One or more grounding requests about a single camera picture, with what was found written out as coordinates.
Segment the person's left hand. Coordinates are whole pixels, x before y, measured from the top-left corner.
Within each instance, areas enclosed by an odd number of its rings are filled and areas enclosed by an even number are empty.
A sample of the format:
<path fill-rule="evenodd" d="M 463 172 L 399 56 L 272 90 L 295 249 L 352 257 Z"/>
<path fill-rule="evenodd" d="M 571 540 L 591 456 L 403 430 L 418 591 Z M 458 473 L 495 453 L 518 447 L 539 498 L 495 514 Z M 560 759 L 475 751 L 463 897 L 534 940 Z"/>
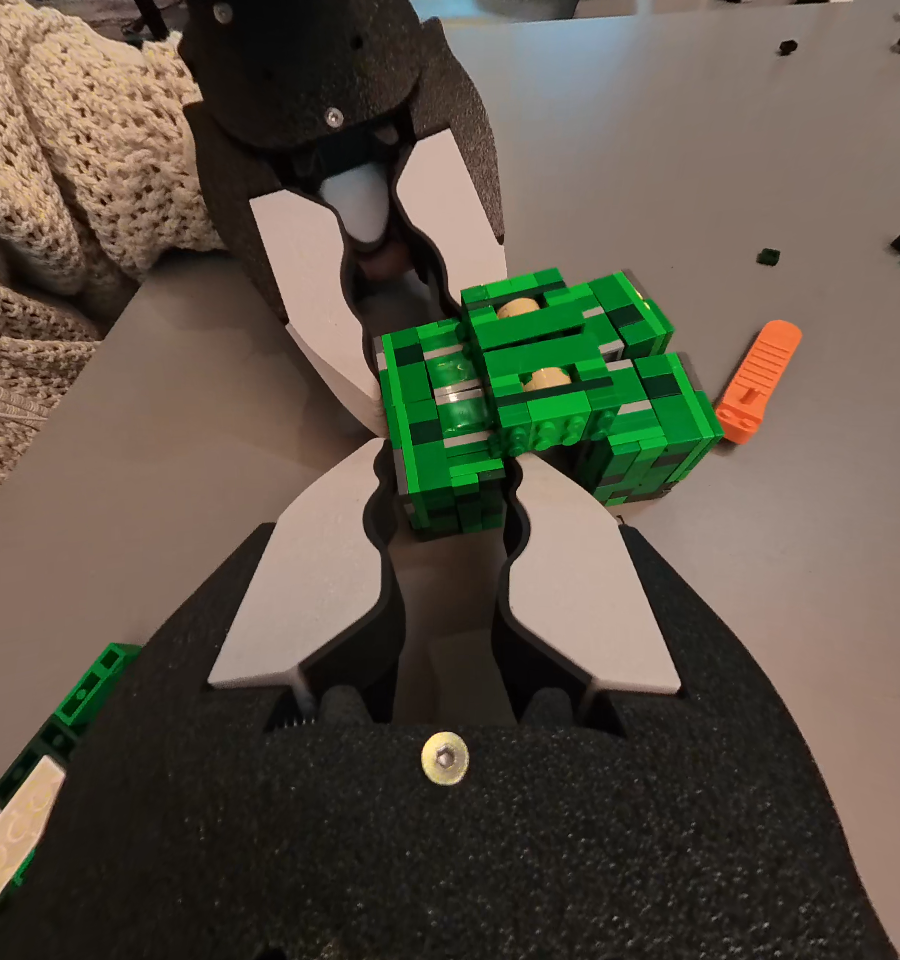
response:
<path fill-rule="evenodd" d="M 373 250 L 359 250 L 356 261 L 361 274 L 372 284 L 394 282 L 416 267 L 408 245 L 390 238 Z"/>

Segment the white lego plate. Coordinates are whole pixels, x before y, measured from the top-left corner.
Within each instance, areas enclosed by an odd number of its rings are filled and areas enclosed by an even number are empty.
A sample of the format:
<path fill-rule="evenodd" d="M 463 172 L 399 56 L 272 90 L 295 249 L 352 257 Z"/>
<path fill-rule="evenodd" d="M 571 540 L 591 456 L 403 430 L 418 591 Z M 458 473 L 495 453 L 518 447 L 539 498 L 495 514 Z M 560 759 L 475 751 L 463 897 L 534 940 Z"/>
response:
<path fill-rule="evenodd" d="M 39 844 L 66 777 L 51 756 L 35 768 L 0 813 L 0 896 Z"/>

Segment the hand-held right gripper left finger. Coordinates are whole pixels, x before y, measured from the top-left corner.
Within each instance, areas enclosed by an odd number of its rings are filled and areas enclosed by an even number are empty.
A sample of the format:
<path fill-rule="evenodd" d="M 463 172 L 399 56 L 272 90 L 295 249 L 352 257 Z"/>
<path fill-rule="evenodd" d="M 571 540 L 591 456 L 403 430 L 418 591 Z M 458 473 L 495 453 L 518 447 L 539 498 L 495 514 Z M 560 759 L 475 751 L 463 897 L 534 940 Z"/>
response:
<path fill-rule="evenodd" d="M 390 443 L 373 438 L 276 522 L 209 685 L 368 690 L 394 673 L 406 614 L 388 548 L 397 529 Z"/>

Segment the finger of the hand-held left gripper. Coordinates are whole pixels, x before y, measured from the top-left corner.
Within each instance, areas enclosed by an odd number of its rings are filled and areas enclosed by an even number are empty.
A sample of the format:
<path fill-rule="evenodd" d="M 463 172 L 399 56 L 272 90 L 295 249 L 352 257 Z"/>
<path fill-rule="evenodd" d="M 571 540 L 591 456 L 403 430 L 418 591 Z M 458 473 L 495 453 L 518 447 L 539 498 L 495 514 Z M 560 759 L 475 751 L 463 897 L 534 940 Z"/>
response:
<path fill-rule="evenodd" d="M 391 238 L 406 253 L 421 319 L 458 317 L 462 291 L 506 278 L 504 246 L 450 130 L 400 148 Z"/>
<path fill-rule="evenodd" d="M 349 413 L 374 435 L 384 435 L 381 386 L 344 292 L 347 250 L 336 211 L 286 189 L 252 198 L 250 208 L 290 336 Z"/>

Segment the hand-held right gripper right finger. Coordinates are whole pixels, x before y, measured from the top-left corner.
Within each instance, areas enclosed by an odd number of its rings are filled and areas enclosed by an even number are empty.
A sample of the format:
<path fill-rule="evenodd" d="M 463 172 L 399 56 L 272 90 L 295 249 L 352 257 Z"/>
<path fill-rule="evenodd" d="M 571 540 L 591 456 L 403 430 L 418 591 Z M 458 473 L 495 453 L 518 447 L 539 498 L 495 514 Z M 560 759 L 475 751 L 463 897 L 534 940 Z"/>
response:
<path fill-rule="evenodd" d="M 511 698 L 675 695 L 681 681 L 616 518 L 534 453 L 506 472 L 495 661 Z"/>

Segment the green lego base piece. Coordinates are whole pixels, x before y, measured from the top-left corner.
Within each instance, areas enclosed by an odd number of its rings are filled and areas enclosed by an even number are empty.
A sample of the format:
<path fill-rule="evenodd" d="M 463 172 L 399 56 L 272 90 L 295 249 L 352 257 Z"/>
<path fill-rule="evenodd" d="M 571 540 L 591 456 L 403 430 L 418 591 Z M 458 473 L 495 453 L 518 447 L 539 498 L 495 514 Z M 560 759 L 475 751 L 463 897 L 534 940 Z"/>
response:
<path fill-rule="evenodd" d="M 67 777 L 74 752 L 109 699 L 120 677 L 141 651 L 141 646 L 120 643 L 112 643 L 104 648 L 80 681 L 40 726 L 24 750 L 0 776 L 0 813 L 35 768 L 40 757 L 52 757 L 65 769 Z M 0 895 L 0 914 L 23 886 L 39 844 Z"/>

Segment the large green lego assembly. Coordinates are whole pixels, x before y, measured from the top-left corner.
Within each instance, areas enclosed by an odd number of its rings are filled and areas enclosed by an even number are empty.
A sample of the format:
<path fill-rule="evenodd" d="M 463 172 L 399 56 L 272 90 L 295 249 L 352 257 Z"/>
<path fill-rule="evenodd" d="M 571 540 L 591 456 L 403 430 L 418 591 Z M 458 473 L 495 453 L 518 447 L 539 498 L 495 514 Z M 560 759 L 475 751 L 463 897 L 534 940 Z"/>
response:
<path fill-rule="evenodd" d="M 501 526 L 507 464 L 549 450 L 600 505 L 668 493 L 724 436 L 672 333 L 630 270 L 568 285 L 553 268 L 472 286 L 456 316 L 376 338 L 411 528 Z"/>

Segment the orange brick separator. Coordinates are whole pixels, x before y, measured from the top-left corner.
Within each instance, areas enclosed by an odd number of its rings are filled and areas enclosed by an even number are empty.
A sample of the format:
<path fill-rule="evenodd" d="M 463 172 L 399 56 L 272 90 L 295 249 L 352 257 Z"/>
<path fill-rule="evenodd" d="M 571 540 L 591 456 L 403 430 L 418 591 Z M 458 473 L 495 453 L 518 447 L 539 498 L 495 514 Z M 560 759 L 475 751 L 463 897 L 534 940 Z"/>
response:
<path fill-rule="evenodd" d="M 748 443 L 763 423 L 766 407 L 802 339 L 795 324 L 775 319 L 766 323 L 737 367 L 715 407 L 730 443 Z"/>

